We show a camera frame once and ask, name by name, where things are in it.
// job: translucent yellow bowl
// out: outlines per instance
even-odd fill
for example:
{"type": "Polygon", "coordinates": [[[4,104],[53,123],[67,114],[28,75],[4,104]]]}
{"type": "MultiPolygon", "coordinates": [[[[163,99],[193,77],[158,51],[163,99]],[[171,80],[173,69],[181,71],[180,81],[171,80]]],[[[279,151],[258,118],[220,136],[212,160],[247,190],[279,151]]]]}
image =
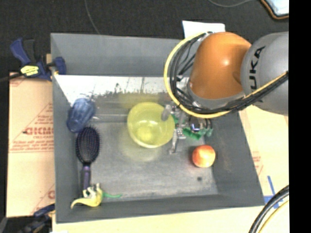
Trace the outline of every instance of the translucent yellow bowl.
{"type": "Polygon", "coordinates": [[[127,116],[127,129],[131,138],[145,148],[156,148],[173,137],[175,122],[171,115],[162,121],[164,107],[154,102],[135,105],[127,116]]]}

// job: apple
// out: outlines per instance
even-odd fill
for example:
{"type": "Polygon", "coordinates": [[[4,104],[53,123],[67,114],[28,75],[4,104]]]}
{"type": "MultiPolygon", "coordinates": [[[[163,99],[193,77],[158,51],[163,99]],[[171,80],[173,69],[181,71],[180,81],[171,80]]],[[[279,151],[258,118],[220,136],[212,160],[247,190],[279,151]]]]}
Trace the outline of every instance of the apple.
{"type": "Polygon", "coordinates": [[[197,146],[192,152],[192,161],[198,167],[209,167],[213,165],[216,152],[210,145],[197,146]]]}

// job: yellow toy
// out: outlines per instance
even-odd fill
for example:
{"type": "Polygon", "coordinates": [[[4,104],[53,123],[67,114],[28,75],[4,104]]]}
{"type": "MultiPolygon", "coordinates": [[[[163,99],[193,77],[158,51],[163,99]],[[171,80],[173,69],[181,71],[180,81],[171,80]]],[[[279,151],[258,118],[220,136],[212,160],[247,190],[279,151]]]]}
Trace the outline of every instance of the yellow toy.
{"type": "Polygon", "coordinates": [[[122,195],[113,196],[113,195],[110,195],[110,194],[103,192],[103,190],[100,188],[99,183],[97,183],[94,186],[88,187],[86,190],[83,190],[82,192],[83,192],[84,198],[79,198],[79,199],[74,200],[70,206],[71,209],[77,203],[85,204],[85,205],[91,206],[91,207],[96,207],[96,206],[99,206],[101,204],[104,197],[119,198],[122,196],[122,195]]]}

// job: yellow cable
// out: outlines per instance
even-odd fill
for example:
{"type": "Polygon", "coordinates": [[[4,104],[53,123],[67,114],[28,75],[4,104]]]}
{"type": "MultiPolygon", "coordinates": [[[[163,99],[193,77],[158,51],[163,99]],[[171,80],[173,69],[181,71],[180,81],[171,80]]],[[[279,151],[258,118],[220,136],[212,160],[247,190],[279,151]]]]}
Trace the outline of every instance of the yellow cable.
{"type": "Polygon", "coordinates": [[[286,202],[282,203],[277,209],[275,209],[273,211],[273,213],[267,218],[267,220],[265,220],[264,224],[262,225],[262,227],[260,228],[260,230],[258,231],[258,233],[261,233],[262,230],[267,226],[267,224],[276,216],[277,212],[280,212],[280,210],[282,208],[285,207],[286,204],[288,204],[290,201],[287,200],[286,202]]]}
{"type": "MultiPolygon", "coordinates": [[[[185,39],[183,39],[182,41],[180,41],[176,46],[175,48],[173,48],[173,50],[171,51],[171,53],[169,54],[167,60],[166,60],[166,63],[165,63],[165,66],[164,66],[164,84],[165,84],[165,87],[166,87],[166,90],[169,94],[169,96],[171,97],[171,99],[173,100],[173,102],[179,106],[180,109],[182,109],[184,112],[188,113],[189,115],[191,116],[194,116],[194,117],[199,117],[199,118],[214,118],[214,117],[220,117],[220,116],[223,116],[227,113],[229,113],[230,111],[223,111],[223,112],[215,112],[215,113],[212,113],[212,114],[199,114],[199,113],[195,113],[191,110],[188,110],[187,108],[185,108],[180,102],[179,100],[174,96],[172,90],[171,90],[171,87],[169,85],[169,82],[168,82],[168,70],[169,70],[169,65],[170,65],[170,62],[173,58],[173,56],[177,53],[177,51],[188,41],[198,37],[199,35],[201,35],[203,33],[198,33],[198,34],[195,34],[193,36],[189,36],[185,39]]],[[[275,78],[274,80],[270,81],[269,83],[265,84],[264,86],[262,86],[261,88],[257,89],[256,91],[248,94],[245,98],[253,95],[253,94],[256,94],[258,92],[260,92],[261,90],[263,90],[264,88],[266,88],[268,85],[272,84],[273,82],[277,81],[278,79],[282,78],[283,76],[285,76],[288,72],[284,72],[283,74],[281,74],[280,76],[278,76],[277,78],[275,78]]]]}

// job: hairbrush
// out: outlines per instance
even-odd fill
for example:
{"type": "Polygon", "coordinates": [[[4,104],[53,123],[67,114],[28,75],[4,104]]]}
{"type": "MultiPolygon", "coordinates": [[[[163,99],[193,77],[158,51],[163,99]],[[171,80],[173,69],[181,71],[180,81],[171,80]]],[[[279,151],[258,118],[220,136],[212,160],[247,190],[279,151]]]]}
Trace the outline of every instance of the hairbrush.
{"type": "Polygon", "coordinates": [[[98,156],[100,147],[100,137],[96,129],[92,127],[84,127],[78,133],[76,138],[76,154],[80,162],[83,164],[82,168],[82,190],[90,187],[91,177],[91,163],[95,161],[98,156]]]}

